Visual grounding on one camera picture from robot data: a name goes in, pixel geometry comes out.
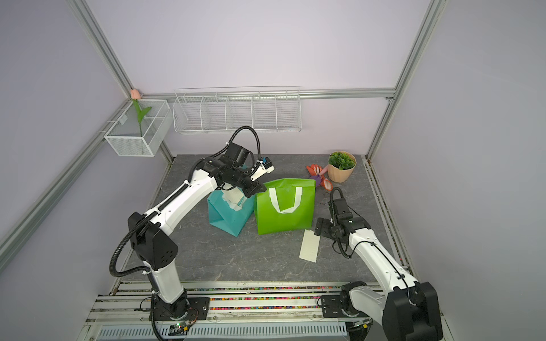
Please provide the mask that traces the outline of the white lined receipt paper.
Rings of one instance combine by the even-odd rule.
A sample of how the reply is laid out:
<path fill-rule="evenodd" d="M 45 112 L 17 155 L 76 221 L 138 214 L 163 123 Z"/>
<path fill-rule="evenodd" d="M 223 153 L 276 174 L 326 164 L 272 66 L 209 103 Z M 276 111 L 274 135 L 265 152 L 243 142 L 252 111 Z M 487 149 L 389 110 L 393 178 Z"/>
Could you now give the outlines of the white lined receipt paper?
<path fill-rule="evenodd" d="M 247 200 L 243 191 L 239 188 L 223 191 L 223 200 L 226 201 L 228 206 L 234 211 L 243 209 L 243 206 Z"/>

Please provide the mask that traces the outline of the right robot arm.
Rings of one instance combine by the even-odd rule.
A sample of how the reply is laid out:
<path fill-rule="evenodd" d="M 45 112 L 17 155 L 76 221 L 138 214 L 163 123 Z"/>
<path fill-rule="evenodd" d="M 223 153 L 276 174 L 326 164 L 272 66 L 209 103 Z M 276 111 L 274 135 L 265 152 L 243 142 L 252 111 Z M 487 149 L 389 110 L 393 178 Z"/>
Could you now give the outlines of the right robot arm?
<path fill-rule="evenodd" d="M 347 204 L 343 196 L 331 196 L 331 217 L 319 218 L 317 236 L 328 237 L 346 259 L 359 257 L 374 275 L 382 291 L 363 281 L 345 284 L 336 295 L 318 299 L 325 318 L 353 318 L 348 332 L 364 340 L 368 323 L 380 325 L 388 340 L 442 340 L 443 329 L 435 288 L 420 283 L 382 246 L 370 224 Z"/>

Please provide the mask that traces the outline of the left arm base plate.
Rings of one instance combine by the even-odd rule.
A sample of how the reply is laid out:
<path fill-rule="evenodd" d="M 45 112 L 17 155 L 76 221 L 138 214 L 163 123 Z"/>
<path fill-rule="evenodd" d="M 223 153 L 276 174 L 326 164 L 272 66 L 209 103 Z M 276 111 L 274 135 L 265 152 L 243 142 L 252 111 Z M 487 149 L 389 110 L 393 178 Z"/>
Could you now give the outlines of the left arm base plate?
<path fill-rule="evenodd" d="M 174 303 L 165 303 L 154 297 L 151 305 L 150 320 L 154 321 L 204 321 L 210 308 L 210 297 L 179 298 Z"/>

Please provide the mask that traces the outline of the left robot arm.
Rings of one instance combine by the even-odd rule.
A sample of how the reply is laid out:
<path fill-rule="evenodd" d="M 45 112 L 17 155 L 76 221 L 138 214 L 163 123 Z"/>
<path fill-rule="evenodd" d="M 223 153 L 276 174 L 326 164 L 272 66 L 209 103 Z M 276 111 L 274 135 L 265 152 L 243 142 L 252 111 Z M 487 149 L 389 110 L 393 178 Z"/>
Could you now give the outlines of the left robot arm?
<path fill-rule="evenodd" d="M 251 126 L 239 127 L 220 151 L 197 160 L 173 193 L 146 213 L 133 213 L 128 219 L 129 231 L 109 261 L 109 273 L 115 278 L 146 275 L 152 285 L 151 307 L 159 308 L 169 320 L 183 320 L 191 309 L 176 268 L 179 246 L 171 238 L 179 223 L 224 185 L 241 190 L 246 198 L 267 190 L 259 179 L 273 172 L 274 166 L 260 152 L 252 153 L 234 142 L 243 131 L 257 135 Z"/>

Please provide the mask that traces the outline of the green shopping bag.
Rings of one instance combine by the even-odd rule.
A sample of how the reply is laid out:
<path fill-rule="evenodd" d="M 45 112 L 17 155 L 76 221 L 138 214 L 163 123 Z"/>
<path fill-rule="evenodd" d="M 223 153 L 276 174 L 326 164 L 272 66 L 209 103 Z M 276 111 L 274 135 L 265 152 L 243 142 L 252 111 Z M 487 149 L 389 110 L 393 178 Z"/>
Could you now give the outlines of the green shopping bag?
<path fill-rule="evenodd" d="M 259 235 L 308 230 L 314 219 L 316 183 L 311 179 L 284 178 L 265 184 L 255 196 Z"/>

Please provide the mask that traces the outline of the teal shopping bag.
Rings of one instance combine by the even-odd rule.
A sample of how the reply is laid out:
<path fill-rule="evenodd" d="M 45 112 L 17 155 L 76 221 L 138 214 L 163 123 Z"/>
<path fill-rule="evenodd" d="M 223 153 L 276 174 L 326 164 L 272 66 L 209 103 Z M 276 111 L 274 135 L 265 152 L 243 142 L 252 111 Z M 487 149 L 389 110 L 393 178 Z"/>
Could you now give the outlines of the teal shopping bag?
<path fill-rule="evenodd" d="M 213 191 L 207 198 L 208 221 L 234 237 L 237 237 L 254 212 L 255 196 L 247 197 L 242 210 L 234 211 L 223 200 L 223 190 Z"/>

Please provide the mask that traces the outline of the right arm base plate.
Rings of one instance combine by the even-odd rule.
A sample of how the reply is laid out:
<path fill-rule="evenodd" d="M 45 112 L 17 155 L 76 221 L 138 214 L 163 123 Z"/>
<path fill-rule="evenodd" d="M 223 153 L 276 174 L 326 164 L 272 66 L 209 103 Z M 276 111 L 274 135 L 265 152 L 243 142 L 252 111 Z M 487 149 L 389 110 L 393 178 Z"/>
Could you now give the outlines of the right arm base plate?
<path fill-rule="evenodd" d="M 350 308 L 340 294 L 320 296 L 317 304 L 324 318 L 371 318 L 364 312 Z"/>

